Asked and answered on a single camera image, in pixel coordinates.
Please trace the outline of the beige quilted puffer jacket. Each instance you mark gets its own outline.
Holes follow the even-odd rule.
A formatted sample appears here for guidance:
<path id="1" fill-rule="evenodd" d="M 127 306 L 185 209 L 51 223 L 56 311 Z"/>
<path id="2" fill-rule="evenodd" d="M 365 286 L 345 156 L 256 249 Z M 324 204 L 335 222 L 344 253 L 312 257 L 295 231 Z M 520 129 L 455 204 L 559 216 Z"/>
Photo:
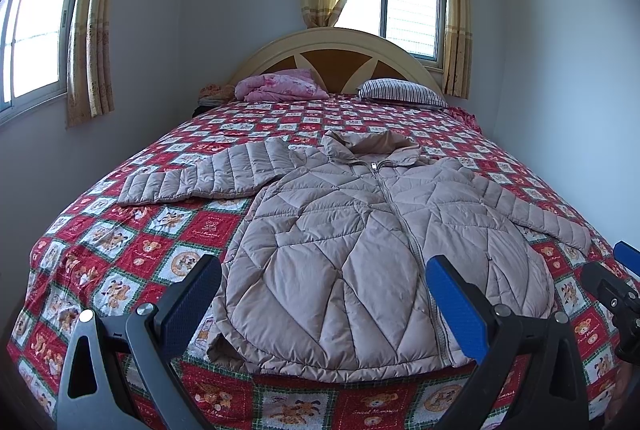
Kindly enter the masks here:
<path id="1" fill-rule="evenodd" d="M 587 228 L 397 133 L 277 137 L 126 179 L 121 205 L 250 198 L 210 305 L 209 359 L 354 382 L 468 364 L 425 281 L 443 255 L 487 300 L 544 318 L 553 279 L 526 231 L 587 253 Z"/>

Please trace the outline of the yellow curtain right of back window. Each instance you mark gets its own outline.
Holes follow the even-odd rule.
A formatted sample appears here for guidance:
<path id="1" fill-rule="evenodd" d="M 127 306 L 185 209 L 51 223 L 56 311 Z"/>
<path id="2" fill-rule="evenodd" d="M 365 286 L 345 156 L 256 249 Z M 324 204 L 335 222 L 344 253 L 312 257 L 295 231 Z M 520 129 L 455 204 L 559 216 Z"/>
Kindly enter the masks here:
<path id="1" fill-rule="evenodd" d="M 444 94 L 468 99 L 472 67 L 471 0 L 446 0 L 442 85 Z"/>

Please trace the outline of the striped pillow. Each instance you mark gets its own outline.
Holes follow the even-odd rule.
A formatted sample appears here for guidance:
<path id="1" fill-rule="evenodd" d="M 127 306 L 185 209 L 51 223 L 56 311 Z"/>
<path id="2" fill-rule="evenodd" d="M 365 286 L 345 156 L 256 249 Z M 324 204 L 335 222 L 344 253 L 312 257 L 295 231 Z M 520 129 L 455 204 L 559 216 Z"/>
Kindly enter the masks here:
<path id="1" fill-rule="evenodd" d="M 447 108 L 447 101 L 429 87 L 398 78 L 375 78 L 364 82 L 358 90 L 363 100 L 389 101 L 395 104 L 415 104 Z"/>

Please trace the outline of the yellow curtain at side window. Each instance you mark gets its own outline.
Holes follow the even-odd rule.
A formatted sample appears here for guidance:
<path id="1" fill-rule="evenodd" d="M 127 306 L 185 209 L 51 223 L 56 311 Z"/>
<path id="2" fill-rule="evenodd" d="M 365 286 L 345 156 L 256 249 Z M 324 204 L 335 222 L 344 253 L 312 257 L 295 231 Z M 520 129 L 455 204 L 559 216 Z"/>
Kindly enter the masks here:
<path id="1" fill-rule="evenodd" d="M 75 0 L 67 53 L 66 125 L 115 109 L 110 57 L 111 0 Z"/>

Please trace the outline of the orange cloth beside bed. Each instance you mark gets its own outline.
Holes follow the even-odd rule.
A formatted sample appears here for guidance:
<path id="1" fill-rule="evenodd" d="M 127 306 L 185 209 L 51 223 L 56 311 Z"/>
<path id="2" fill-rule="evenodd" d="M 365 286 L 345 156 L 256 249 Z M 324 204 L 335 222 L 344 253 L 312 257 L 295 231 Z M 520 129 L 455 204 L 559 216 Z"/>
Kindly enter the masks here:
<path id="1" fill-rule="evenodd" d="M 198 92 L 198 105 L 216 107 L 234 99 L 234 86 L 209 84 Z"/>

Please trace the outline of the cream and brown headboard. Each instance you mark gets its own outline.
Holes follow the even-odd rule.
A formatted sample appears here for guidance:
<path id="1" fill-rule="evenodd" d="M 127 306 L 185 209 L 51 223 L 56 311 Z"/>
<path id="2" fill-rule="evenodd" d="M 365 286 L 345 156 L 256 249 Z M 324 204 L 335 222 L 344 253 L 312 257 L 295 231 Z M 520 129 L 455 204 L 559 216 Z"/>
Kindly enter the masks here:
<path id="1" fill-rule="evenodd" d="M 314 28 L 274 40 L 247 58 L 229 80 L 283 69 L 309 69 L 329 93 L 355 94 L 372 78 L 400 78 L 442 93 L 419 60 L 379 36 L 344 28 Z"/>

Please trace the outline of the pink folded blanket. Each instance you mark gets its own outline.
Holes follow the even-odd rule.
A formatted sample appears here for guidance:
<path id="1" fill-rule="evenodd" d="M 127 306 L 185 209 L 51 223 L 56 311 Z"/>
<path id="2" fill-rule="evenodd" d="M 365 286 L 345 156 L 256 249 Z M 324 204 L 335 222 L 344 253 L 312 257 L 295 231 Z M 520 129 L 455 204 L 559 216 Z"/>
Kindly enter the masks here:
<path id="1" fill-rule="evenodd" d="M 285 69 L 243 78 L 235 85 L 234 97 L 238 101 L 256 104 L 328 99 L 329 94 L 317 82 L 311 69 Z"/>

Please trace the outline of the left side window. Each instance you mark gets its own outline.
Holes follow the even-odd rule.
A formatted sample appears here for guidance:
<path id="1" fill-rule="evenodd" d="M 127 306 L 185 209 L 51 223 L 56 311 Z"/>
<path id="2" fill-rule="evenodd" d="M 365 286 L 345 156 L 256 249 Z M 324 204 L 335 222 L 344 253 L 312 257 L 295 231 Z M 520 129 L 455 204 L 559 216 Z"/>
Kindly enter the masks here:
<path id="1" fill-rule="evenodd" d="M 1 0 L 1 121 L 66 92 L 75 0 Z"/>

